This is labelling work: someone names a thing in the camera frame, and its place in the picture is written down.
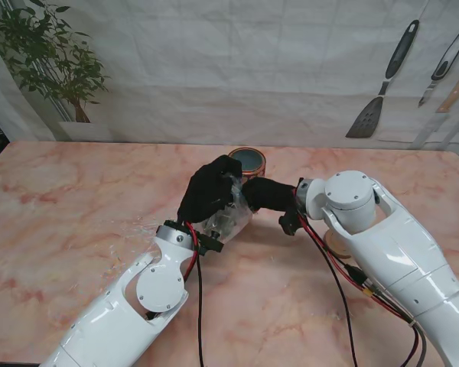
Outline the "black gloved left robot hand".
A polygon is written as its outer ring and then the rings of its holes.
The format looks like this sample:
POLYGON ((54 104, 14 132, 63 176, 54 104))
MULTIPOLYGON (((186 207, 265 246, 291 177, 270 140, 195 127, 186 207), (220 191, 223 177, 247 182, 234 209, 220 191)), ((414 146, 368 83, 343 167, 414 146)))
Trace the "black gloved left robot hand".
POLYGON ((233 178, 243 175, 240 161, 221 155, 190 178, 177 211, 179 223, 203 222, 233 202, 233 178))

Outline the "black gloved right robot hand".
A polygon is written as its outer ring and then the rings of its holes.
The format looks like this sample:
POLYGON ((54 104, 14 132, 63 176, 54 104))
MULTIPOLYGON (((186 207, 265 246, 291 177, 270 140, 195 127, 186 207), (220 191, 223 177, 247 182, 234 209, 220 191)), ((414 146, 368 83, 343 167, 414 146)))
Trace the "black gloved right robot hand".
POLYGON ((295 206, 293 186, 264 177, 255 177, 246 181, 242 193, 253 212, 260 209, 285 212, 295 206))

